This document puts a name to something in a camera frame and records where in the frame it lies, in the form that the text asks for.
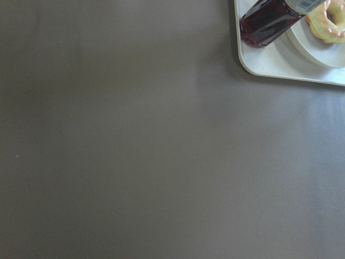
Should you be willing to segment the white round plate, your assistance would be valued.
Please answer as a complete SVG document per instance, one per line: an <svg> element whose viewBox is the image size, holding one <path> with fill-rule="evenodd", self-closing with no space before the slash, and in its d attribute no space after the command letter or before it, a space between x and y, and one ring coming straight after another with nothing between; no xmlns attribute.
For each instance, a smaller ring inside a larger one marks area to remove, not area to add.
<svg viewBox="0 0 345 259"><path fill-rule="evenodd" d="M332 69L344 68L344 43L324 43L310 32L304 18L290 27L286 35L294 47L312 63Z"/></svg>

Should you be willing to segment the glazed ring donut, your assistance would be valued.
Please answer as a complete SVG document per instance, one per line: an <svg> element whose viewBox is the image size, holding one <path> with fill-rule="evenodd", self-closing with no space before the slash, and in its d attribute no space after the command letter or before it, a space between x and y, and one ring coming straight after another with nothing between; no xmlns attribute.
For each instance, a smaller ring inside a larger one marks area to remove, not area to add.
<svg viewBox="0 0 345 259"><path fill-rule="evenodd" d="M344 1L325 1L306 15L313 36L326 44L344 43Z"/></svg>

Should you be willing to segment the cream rabbit tray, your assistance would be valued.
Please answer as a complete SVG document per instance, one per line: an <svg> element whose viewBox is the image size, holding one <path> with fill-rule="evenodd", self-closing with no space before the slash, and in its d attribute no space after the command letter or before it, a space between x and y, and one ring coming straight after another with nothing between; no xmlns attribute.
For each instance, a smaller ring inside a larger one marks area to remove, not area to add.
<svg viewBox="0 0 345 259"><path fill-rule="evenodd" d="M263 48L246 45L237 33L237 45L243 68L253 75L344 85L344 68L332 69L312 63L294 47L286 33Z"/></svg>

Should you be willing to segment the dark tea bottle on tray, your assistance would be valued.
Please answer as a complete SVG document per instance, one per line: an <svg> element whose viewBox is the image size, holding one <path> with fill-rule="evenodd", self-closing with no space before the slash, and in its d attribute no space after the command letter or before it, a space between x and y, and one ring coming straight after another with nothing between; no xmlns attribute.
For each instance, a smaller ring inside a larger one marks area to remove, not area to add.
<svg viewBox="0 0 345 259"><path fill-rule="evenodd" d="M322 3L320 0L256 1L239 20L240 38L250 47L266 47Z"/></svg>

